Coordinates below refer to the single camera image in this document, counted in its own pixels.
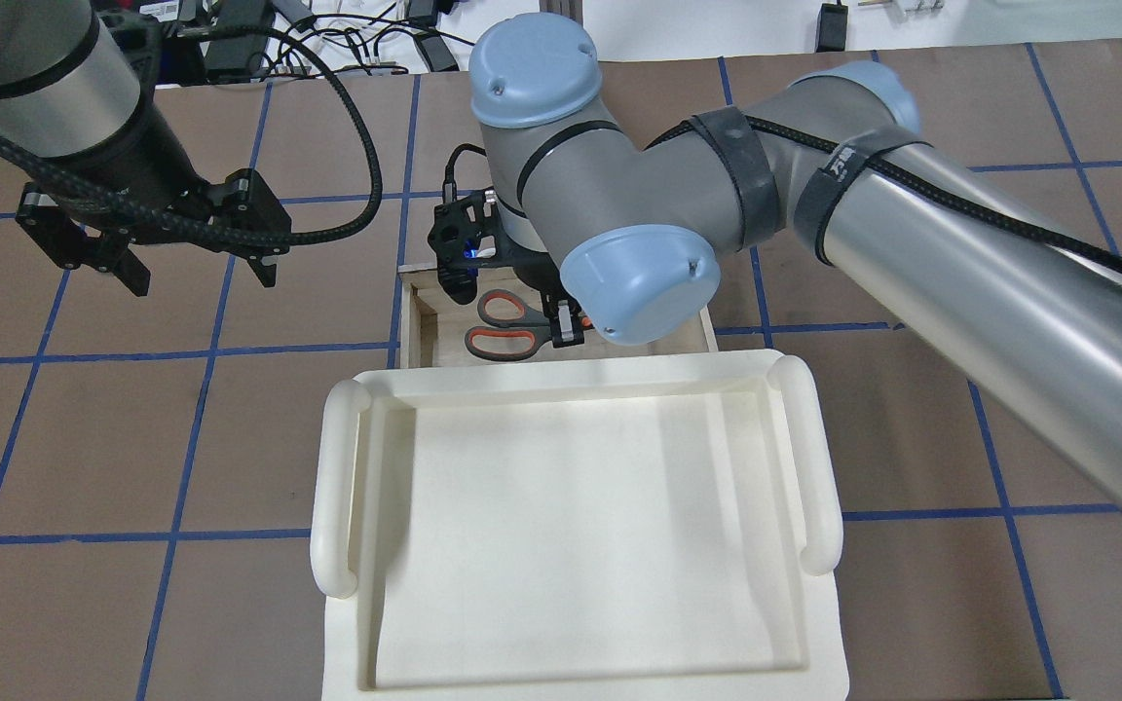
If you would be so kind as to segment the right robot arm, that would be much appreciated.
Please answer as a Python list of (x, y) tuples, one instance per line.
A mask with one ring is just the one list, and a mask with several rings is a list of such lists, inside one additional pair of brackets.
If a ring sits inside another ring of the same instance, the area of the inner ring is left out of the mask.
[(433, 225), (456, 302), (473, 301), (477, 267), (508, 267), (550, 312), (646, 345), (711, 302), (721, 256), (792, 231), (1122, 511), (1122, 256), (936, 151), (889, 66), (813, 72), (645, 148), (605, 105), (595, 41), (564, 15), (491, 26), (468, 79), (507, 221)]

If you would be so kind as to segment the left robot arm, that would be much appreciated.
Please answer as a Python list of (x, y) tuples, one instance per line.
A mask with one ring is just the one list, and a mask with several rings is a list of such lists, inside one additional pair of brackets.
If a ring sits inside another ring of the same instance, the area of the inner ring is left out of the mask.
[(153, 101), (162, 27), (154, 18), (88, 1), (0, 1), (0, 133), (50, 166), (201, 225), (268, 236), (267, 243), (197, 237), (195, 245), (277, 279), (289, 251), (288, 213), (261, 174), (221, 183), (195, 170)]

